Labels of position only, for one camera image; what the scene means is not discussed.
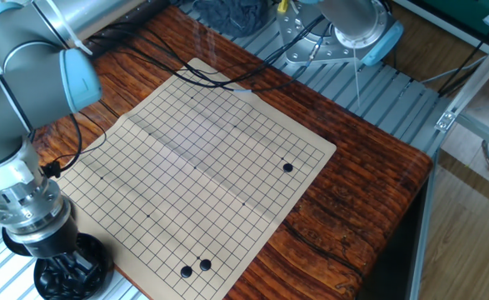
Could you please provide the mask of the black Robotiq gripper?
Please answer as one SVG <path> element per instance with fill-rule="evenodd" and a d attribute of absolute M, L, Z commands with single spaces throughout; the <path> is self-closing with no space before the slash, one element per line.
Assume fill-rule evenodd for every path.
<path fill-rule="evenodd" d="M 57 256 L 66 254 L 69 272 L 80 283 L 86 283 L 91 279 L 97 269 L 95 258 L 79 250 L 77 235 L 78 228 L 75 219 L 69 216 L 58 230 L 36 242 L 16 241 L 14 235 L 6 230 L 6 246 L 17 255 L 46 258 L 42 284 L 45 288 L 64 288 L 66 265 L 63 259 Z"/>

